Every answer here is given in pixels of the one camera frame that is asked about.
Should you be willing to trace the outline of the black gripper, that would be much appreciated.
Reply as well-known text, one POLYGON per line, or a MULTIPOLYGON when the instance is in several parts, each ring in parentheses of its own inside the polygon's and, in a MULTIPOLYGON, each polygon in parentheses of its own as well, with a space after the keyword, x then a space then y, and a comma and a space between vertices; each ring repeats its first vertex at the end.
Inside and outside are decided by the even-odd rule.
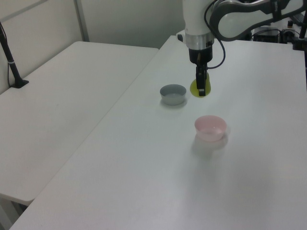
POLYGON ((207 67, 206 65, 213 58, 213 47, 209 46, 202 50, 189 49, 190 62, 196 64, 196 87, 199 96, 206 95, 206 79, 207 67))

